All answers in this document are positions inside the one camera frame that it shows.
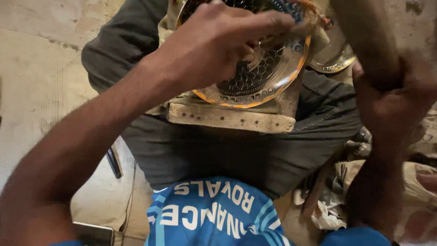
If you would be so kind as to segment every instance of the forearm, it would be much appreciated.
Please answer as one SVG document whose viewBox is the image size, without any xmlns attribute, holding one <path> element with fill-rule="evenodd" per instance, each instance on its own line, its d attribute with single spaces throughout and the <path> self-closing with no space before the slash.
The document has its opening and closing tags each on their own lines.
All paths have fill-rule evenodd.
<svg viewBox="0 0 437 246">
<path fill-rule="evenodd" d="M 143 60 L 105 93 L 73 111 L 20 161 L 0 205 L 69 201 L 86 182 L 117 136 L 136 117 L 177 94 Z"/>
<path fill-rule="evenodd" d="M 374 140 L 372 152 L 351 183 L 346 197 L 348 226 L 370 226 L 392 239 L 402 210 L 406 145 Z"/>
</svg>

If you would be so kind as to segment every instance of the dark trousers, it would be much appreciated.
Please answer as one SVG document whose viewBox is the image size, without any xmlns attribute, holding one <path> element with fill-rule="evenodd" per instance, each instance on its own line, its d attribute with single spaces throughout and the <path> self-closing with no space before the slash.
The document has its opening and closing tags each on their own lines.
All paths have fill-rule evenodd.
<svg viewBox="0 0 437 246">
<path fill-rule="evenodd" d="M 82 51 L 94 89 L 108 89 L 158 48 L 157 24 L 166 9 L 166 0 L 127 0 L 102 27 Z M 229 176 L 274 199 L 294 189 L 362 127 L 354 88 L 305 71 L 296 121 L 291 133 L 237 139 L 141 115 L 121 136 L 155 190 L 192 178 Z"/>
</svg>

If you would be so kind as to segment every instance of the hand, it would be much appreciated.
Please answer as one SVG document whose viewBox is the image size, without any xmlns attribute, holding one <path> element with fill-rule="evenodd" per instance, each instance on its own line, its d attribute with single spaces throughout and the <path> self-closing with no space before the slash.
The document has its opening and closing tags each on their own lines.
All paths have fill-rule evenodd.
<svg viewBox="0 0 437 246">
<path fill-rule="evenodd" d="M 201 4 L 156 52 L 145 57 L 180 93 L 232 78 L 251 43 L 294 27 L 291 15 L 278 11 L 253 14 L 220 0 Z"/>
<path fill-rule="evenodd" d="M 403 88 L 380 93 L 359 64 L 352 69 L 361 121 L 374 139 L 408 145 L 410 137 L 437 100 L 437 80 L 430 64 L 413 52 L 402 56 Z"/>
</svg>

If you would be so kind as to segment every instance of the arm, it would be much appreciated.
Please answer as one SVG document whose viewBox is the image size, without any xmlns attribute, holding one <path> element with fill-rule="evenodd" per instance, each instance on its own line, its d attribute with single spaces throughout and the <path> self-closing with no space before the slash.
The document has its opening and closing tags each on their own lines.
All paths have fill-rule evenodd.
<svg viewBox="0 0 437 246">
<path fill-rule="evenodd" d="M 249 41 L 293 25 L 291 16 L 276 11 L 254 15 L 221 1 L 202 4 L 162 47 L 23 157 L 0 197 L 0 241 L 46 246 L 74 240 L 69 202 L 132 120 L 184 91 L 230 79 Z"/>
<path fill-rule="evenodd" d="M 357 105 L 373 135 L 372 152 L 346 196 L 348 226 L 370 226 L 393 239 L 402 211 L 403 174 L 410 137 L 436 100 L 437 80 L 429 64 L 407 53 L 404 87 L 384 94 L 354 68 Z"/>
</svg>

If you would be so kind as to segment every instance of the person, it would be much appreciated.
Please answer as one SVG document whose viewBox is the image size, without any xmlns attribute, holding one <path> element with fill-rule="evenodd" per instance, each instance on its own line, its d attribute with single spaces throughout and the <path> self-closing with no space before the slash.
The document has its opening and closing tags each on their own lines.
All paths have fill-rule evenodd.
<svg viewBox="0 0 437 246">
<path fill-rule="evenodd" d="M 82 245 L 69 203 L 117 136 L 155 105 L 231 77 L 241 59 L 237 50 L 248 40 L 290 32 L 293 25 L 289 15 L 276 11 L 252 14 L 202 4 L 159 49 L 67 115 L 23 157 L 0 197 L 2 244 Z M 429 64 L 411 53 L 402 61 L 403 87 L 386 93 L 355 67 L 357 106 L 373 134 L 373 149 L 347 194 L 348 229 L 328 234 L 323 246 L 391 245 L 409 136 L 437 99 Z M 292 245 L 272 200 L 237 179 L 188 179 L 153 199 L 146 245 Z"/>
<path fill-rule="evenodd" d="M 106 91 L 158 48 L 157 25 L 166 8 L 163 0 L 127 0 L 84 47 L 82 63 L 94 89 Z M 277 199 L 294 190 L 362 127 L 351 85 L 314 71 L 304 71 L 303 77 L 297 122 L 290 133 L 217 136 L 206 127 L 142 114 L 121 137 L 154 190 L 187 179 L 228 176 Z"/>
</svg>

